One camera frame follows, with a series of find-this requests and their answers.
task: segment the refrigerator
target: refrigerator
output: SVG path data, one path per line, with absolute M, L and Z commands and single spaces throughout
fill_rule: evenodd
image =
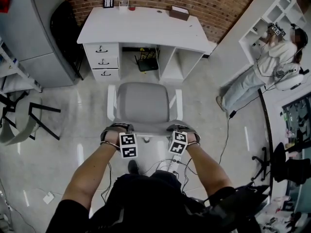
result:
M 51 16 L 63 1 L 10 0 L 8 13 L 0 13 L 0 36 L 43 88 L 74 84 L 75 73 L 50 30 Z

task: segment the drawer handle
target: drawer handle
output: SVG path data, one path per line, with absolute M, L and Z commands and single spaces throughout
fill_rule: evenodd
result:
M 109 64 L 109 62 L 108 63 L 106 63 L 106 64 L 104 64 L 104 59 L 102 59 L 102 62 L 101 63 L 98 63 L 99 65 L 108 65 Z
M 101 46 L 101 45 L 99 46 L 99 51 L 96 51 L 96 52 L 103 52 L 102 46 Z
M 102 76 L 110 76 L 111 74 L 106 75 L 106 71 L 101 74 Z

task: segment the black chair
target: black chair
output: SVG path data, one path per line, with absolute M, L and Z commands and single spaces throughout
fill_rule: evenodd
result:
M 279 143 L 279 145 L 276 147 L 273 155 L 270 158 L 270 161 L 267 161 L 266 149 L 264 151 L 264 160 L 261 160 L 256 156 L 252 157 L 253 160 L 258 160 L 261 164 L 260 171 L 254 178 L 251 179 L 252 181 L 256 179 L 258 175 L 262 172 L 263 178 L 261 179 L 261 181 L 264 181 L 265 177 L 268 174 L 266 173 L 268 166 L 270 166 L 271 174 L 277 182 L 289 180 L 295 182 L 297 185 L 301 185 L 304 184 L 306 180 L 311 177 L 310 159 L 289 159 L 288 161 L 286 161 L 286 154 L 283 143 Z
M 81 80 L 83 78 L 80 74 L 80 67 L 84 57 L 84 49 L 82 44 L 77 44 L 77 39 L 82 26 L 78 26 L 72 6 L 67 1 L 58 6 L 50 20 L 51 33 L 57 46 Z

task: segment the person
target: person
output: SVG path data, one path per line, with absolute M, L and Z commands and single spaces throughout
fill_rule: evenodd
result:
M 119 133 L 109 130 L 101 144 L 75 171 L 62 200 L 47 228 L 54 232 L 120 232 L 120 230 L 167 230 L 199 228 L 189 210 L 205 208 L 180 190 L 181 183 L 172 173 L 158 170 L 150 177 L 139 175 L 135 161 L 130 161 L 129 174 L 119 177 L 106 204 L 89 218 L 92 198 L 102 181 L 104 171 L 119 145 Z M 188 133 L 188 142 L 196 142 Z M 211 205 L 235 192 L 225 171 L 197 143 L 187 146 L 199 180 Z
M 276 68 L 279 71 L 279 67 L 292 63 L 290 68 L 299 70 L 298 64 L 302 58 L 302 49 L 308 43 L 308 36 L 301 28 L 291 30 L 290 35 L 290 41 L 278 42 L 276 35 L 272 33 L 267 42 L 269 50 L 232 84 L 223 97 L 216 97 L 216 102 L 223 111 L 229 111 L 237 101 L 245 100 L 262 86 L 272 85 L 278 76 Z M 278 80 L 284 77 L 284 73 L 279 74 Z

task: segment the woman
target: woman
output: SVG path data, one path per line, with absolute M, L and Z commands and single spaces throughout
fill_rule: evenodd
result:
M 223 97 L 218 96 L 216 101 L 223 111 L 228 111 L 238 100 L 244 100 L 265 84 L 274 82 L 275 68 L 288 63 L 299 64 L 302 49 L 308 43 L 307 34 L 301 29 L 291 32 L 290 41 L 276 43 L 276 35 L 268 41 L 269 50 L 244 74 L 242 74 L 229 88 Z

